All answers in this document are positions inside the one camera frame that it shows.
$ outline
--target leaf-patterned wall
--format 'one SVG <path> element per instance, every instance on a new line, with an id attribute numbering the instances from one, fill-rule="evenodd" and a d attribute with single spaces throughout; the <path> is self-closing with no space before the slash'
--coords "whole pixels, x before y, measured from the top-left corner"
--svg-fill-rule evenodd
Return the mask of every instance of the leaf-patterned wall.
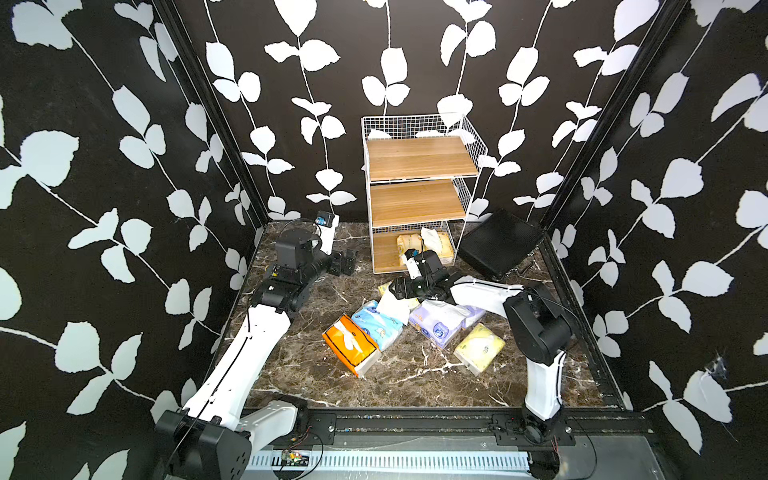
<path id="1" fill-rule="evenodd" d="M 625 403 L 685 478 L 765 476 L 767 6 L 685 7 L 551 227 Z"/>
<path id="2" fill-rule="evenodd" d="M 151 4 L 2 4 L 0 478 L 148 478 L 260 221 Z"/>
<path id="3" fill-rule="evenodd" d="M 271 218 L 324 208 L 367 220 L 360 118 L 439 112 L 446 131 L 467 114 L 490 148 L 470 220 L 504 207 L 535 222 L 660 2 L 195 0 L 177 8 Z"/>

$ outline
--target dark marble surface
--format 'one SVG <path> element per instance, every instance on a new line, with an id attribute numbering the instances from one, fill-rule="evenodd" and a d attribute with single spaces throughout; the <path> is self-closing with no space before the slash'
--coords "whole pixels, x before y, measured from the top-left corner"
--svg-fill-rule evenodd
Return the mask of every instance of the dark marble surface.
<path id="1" fill-rule="evenodd" d="M 230 331 L 225 335 L 225 347 L 240 328 L 264 269 L 275 260 L 274 240 L 283 225 L 284 222 L 273 222 L 265 231 Z M 334 250 L 345 248 L 358 251 L 355 274 L 326 274 L 317 280 L 310 299 L 266 361 L 246 406 L 264 406 L 283 393 L 308 399 L 314 407 L 522 405 L 527 382 L 525 357 L 515 346 L 507 320 L 492 313 L 486 313 L 481 322 L 504 339 L 506 345 L 479 377 L 472 375 L 452 353 L 469 329 L 456 334 L 440 350 L 413 327 L 404 326 L 400 337 L 382 353 L 366 377 L 356 378 L 328 348 L 323 331 L 342 314 L 351 316 L 364 302 L 377 300 L 376 287 L 401 273 L 373 274 L 367 223 L 339 226 Z M 479 277 L 460 259 L 449 269 Z M 510 274 L 504 282 L 525 285 L 542 281 L 557 296 L 538 250 L 523 261 L 518 271 L 523 275 Z M 603 405 L 579 346 L 572 348 L 566 359 L 562 397 L 567 406 Z"/>

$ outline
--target wire mesh shelf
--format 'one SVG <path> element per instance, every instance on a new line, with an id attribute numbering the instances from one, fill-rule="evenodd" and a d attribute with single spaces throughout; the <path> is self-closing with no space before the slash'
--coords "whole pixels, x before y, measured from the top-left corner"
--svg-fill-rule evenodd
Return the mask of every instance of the wire mesh shelf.
<path id="1" fill-rule="evenodd" d="M 446 220 L 435 220 L 422 223 L 403 223 L 388 227 L 373 227 L 372 209 L 371 209 L 371 186 L 376 184 L 404 184 L 412 181 L 443 180 L 450 179 L 455 188 L 458 201 L 464 210 L 464 219 L 466 223 L 468 209 L 472 204 L 477 188 L 480 168 L 478 166 L 481 155 L 488 154 L 488 147 L 478 135 L 475 127 L 466 116 L 460 114 L 422 114 L 422 115 L 394 115 L 387 117 L 363 117 L 360 121 L 362 130 L 362 148 L 365 158 L 363 170 L 366 172 L 366 193 L 368 200 L 369 215 L 369 235 L 371 237 L 371 256 L 373 261 L 374 273 L 390 273 L 395 271 L 406 271 L 405 266 L 395 263 L 396 258 L 392 257 L 396 252 L 396 238 L 402 233 L 417 233 L 422 227 L 446 232 L 449 236 L 453 255 L 451 258 L 442 258 L 445 265 L 452 265 L 455 262 L 455 255 L 461 245 L 461 238 L 464 232 L 462 225 L 458 241 L 454 241 L 449 229 L 449 222 Z M 432 169 L 434 172 L 429 176 L 413 177 L 406 179 L 388 179 L 371 181 L 370 165 L 371 156 L 369 152 L 369 141 L 373 140 L 404 140 L 410 138 L 439 138 L 456 136 L 459 137 L 466 149 L 466 153 L 475 166 L 475 172 L 472 174 L 452 174 L 451 172 L 440 172 L 438 169 Z M 467 185 L 467 178 L 473 179 L 472 190 Z M 414 205 L 419 204 L 418 199 L 414 199 Z"/>

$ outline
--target robotic arm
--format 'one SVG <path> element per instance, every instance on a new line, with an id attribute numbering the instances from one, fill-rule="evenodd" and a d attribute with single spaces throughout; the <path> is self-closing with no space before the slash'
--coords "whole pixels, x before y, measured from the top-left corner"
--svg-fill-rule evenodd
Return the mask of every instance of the robotic arm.
<path id="1" fill-rule="evenodd" d="M 326 271 L 337 276 L 354 272 L 356 252 L 332 250 L 338 226 L 336 215 L 319 212 L 314 231 L 280 233 L 275 241 L 277 261 L 267 268 L 243 325 L 216 369 L 182 410 L 167 410 L 155 426 L 163 474 L 237 480 L 251 451 L 294 429 L 297 408 L 288 402 L 272 401 L 251 415 L 240 415 L 267 357 L 315 280 Z"/>
<path id="2" fill-rule="evenodd" d="M 398 299 L 417 296 L 454 305 L 476 306 L 509 321 L 515 344 L 528 363 L 528 391 L 523 407 L 525 437 L 534 444 L 549 440 L 561 416 L 561 377 L 575 319 L 544 285 L 533 287 L 486 282 L 449 275 L 431 250 L 406 252 L 408 277 L 390 284 Z"/>

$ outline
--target orange tissue box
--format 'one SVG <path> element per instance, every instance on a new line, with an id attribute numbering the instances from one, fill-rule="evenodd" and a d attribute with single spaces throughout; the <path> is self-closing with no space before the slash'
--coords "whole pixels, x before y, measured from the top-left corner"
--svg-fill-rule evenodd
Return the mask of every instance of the orange tissue box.
<path id="1" fill-rule="evenodd" d="M 376 343 L 347 316 L 342 315 L 323 333 L 331 350 L 355 376 L 362 377 L 382 353 Z"/>

